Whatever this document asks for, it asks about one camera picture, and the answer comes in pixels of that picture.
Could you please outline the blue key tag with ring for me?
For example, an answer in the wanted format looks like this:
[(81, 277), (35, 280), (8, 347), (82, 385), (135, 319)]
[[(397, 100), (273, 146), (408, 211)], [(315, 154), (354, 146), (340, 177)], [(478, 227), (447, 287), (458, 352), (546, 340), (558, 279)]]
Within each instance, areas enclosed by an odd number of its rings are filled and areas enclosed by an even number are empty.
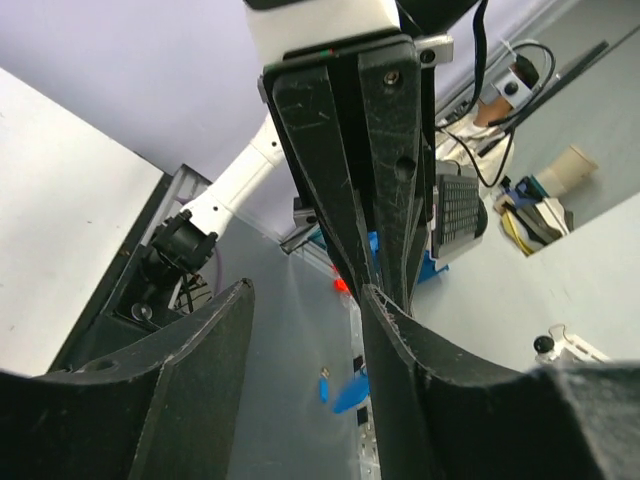
[[(329, 371), (322, 368), (318, 378), (318, 395), (322, 404), (327, 404), (330, 400), (329, 376)], [(360, 368), (356, 371), (354, 378), (347, 382), (337, 394), (332, 411), (335, 414), (344, 413), (362, 404), (369, 395), (368, 373), (365, 368)]]

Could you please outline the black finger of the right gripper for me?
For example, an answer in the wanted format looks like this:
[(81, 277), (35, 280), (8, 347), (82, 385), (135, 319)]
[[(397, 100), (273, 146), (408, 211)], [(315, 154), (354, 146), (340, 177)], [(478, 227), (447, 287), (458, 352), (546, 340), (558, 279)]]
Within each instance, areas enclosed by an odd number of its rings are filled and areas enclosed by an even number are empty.
[(374, 176), (382, 289), (409, 312), (428, 235), (421, 64), (412, 44), (394, 44), (361, 54), (358, 73)]
[(328, 89), (288, 90), (271, 99), (278, 132), (318, 217), (327, 250), (355, 299), (373, 281), (364, 212)]

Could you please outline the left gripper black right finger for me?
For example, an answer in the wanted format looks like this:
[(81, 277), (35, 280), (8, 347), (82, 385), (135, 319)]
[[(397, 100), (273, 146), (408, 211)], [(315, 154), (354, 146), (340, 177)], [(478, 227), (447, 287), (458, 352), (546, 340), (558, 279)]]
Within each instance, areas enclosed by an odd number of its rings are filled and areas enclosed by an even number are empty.
[(361, 290), (365, 363), (385, 479), (635, 479), (639, 366), (482, 359)]

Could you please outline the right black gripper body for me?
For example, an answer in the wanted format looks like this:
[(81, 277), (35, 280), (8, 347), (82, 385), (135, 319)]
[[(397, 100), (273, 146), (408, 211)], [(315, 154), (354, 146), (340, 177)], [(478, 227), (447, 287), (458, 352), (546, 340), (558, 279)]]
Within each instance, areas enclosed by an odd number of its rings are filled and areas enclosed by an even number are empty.
[(319, 40), (287, 50), (282, 59), (266, 65), (258, 79), (264, 100), (290, 89), (324, 91), (338, 100), (389, 97), (403, 86), (403, 67), (419, 80), (420, 70), (453, 60), (454, 41), (445, 33), (411, 37), (398, 29)]

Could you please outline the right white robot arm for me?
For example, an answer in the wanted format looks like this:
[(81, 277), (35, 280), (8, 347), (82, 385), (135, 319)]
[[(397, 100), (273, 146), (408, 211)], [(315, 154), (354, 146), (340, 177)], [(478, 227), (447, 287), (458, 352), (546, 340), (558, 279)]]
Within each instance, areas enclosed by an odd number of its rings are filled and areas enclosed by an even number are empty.
[(218, 179), (155, 234), (142, 271), (170, 290), (211, 257), (235, 210), (280, 164), (311, 209), (353, 294), (377, 286), (408, 309), (431, 232), (435, 69), (449, 28), (473, 16), (475, 75), (487, 42), (483, 1), (247, 1), (267, 116)]

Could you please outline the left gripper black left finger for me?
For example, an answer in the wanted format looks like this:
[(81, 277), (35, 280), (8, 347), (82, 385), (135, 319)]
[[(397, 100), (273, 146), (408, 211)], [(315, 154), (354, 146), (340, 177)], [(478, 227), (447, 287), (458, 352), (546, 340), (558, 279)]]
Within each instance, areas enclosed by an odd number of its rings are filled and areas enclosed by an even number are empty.
[(252, 333), (240, 280), (73, 372), (1, 376), (5, 479), (223, 479)]

